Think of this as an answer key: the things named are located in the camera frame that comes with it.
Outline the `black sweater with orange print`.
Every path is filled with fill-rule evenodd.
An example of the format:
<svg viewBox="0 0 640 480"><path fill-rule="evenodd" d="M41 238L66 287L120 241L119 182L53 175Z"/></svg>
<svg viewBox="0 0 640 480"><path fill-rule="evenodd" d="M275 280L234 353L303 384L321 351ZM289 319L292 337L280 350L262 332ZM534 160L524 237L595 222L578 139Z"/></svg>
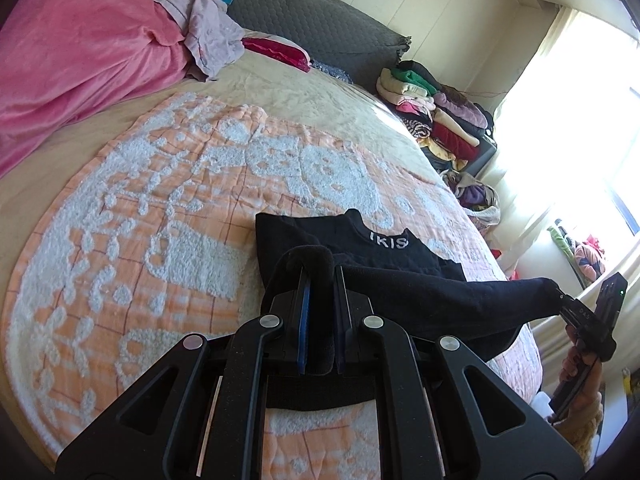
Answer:
<svg viewBox="0 0 640 480"><path fill-rule="evenodd" d="M524 324L561 309L559 286L548 278L470 282L461 264L440 258L410 230L373 232L356 209L314 218L260 212L255 234L264 310L298 285L300 272L312 276L307 370L273 379L268 408L322 411L373 398L361 374L334 368L335 268L348 290L370 299L374 314L421 339L455 336L484 361L505 352Z"/></svg>

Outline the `plastic bag of clothes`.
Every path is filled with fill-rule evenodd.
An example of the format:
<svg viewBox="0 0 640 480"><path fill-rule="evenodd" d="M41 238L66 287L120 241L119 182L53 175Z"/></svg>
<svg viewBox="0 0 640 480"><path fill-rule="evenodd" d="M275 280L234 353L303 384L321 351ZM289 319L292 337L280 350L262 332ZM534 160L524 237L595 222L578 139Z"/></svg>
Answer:
<svg viewBox="0 0 640 480"><path fill-rule="evenodd" d="M498 226L501 210L498 195L493 188L467 172L448 169L440 177L480 234L486 235Z"/></svg>

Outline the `pile of folded clothes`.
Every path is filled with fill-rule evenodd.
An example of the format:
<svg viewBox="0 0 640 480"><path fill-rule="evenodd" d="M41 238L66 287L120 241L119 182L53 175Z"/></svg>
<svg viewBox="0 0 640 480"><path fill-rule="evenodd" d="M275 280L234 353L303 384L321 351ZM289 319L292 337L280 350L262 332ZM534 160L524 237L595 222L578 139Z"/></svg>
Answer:
<svg viewBox="0 0 640 480"><path fill-rule="evenodd" d="M497 154L494 115L456 88L438 82L422 64L400 61L382 68L376 93L436 171L477 176Z"/></svg>

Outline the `green item on windowsill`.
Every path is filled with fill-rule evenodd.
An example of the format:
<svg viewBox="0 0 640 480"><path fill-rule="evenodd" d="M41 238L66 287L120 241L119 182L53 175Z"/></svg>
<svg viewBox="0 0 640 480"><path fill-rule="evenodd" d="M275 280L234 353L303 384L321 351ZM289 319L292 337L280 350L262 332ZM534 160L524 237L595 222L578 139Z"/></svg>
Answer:
<svg viewBox="0 0 640 480"><path fill-rule="evenodd" d="M548 226L548 232L583 288L587 288L605 274L604 251L597 238L589 235L585 240L576 240L567 231L561 219L555 219L552 225Z"/></svg>

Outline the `orange white patterned bedspread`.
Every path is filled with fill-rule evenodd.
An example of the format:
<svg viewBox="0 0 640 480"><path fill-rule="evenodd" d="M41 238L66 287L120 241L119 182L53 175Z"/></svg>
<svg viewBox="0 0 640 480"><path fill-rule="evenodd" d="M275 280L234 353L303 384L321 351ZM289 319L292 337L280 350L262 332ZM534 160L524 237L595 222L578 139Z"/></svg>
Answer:
<svg viewBox="0 0 640 480"><path fill-rule="evenodd" d="M254 219L357 209L471 281L502 278L401 125L370 99L277 107L178 93L55 133L1 182L4 404L53 462L178 339L262 298Z"/></svg>

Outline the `cream curtain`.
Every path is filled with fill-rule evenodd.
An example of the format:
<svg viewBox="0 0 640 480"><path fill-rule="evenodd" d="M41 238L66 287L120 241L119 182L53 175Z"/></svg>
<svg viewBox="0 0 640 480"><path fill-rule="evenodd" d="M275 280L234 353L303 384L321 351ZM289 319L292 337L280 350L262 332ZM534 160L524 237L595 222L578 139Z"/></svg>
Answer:
<svg viewBox="0 0 640 480"><path fill-rule="evenodd" d="M550 172L544 160L552 107L552 53L577 12L562 6L521 77L498 107L499 151L494 166L501 222L492 232L498 265L510 276L546 228L551 208Z"/></svg>

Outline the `red pink pillow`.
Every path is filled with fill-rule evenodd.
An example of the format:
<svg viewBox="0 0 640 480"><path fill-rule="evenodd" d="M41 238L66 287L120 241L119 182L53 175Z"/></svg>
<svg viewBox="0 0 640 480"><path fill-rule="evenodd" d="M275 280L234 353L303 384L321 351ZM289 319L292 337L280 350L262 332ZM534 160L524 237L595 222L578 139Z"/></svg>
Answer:
<svg viewBox="0 0 640 480"><path fill-rule="evenodd" d="M309 53L286 38L264 32L248 32L242 39L242 44L246 50L265 55L304 73L311 70Z"/></svg>

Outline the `lilac crumpled garment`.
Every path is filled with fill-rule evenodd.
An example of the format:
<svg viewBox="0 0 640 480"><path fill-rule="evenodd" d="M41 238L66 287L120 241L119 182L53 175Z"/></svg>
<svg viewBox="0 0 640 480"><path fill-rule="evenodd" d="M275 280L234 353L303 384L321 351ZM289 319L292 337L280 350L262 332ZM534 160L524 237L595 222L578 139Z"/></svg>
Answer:
<svg viewBox="0 0 640 480"><path fill-rule="evenodd" d="M244 29L228 15L222 0L154 0L176 22L193 58L198 79L215 80L244 54Z"/></svg>

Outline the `pink blanket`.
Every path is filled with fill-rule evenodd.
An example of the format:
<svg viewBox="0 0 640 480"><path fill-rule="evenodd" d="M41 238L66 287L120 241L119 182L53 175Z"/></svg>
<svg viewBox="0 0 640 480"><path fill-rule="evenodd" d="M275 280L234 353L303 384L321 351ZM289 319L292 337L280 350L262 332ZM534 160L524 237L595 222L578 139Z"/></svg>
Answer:
<svg viewBox="0 0 640 480"><path fill-rule="evenodd" d="M1 29L1 171L65 125L171 86L189 61L154 0L18 0Z"/></svg>

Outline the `grey quilted headboard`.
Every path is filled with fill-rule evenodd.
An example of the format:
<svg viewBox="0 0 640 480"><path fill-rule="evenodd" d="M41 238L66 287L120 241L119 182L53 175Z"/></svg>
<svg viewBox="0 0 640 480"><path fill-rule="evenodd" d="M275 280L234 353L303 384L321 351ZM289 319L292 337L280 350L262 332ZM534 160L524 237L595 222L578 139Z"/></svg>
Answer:
<svg viewBox="0 0 640 480"><path fill-rule="evenodd" d="M341 0L233 0L228 14L246 29L295 42L370 92L382 68L410 48L408 37Z"/></svg>

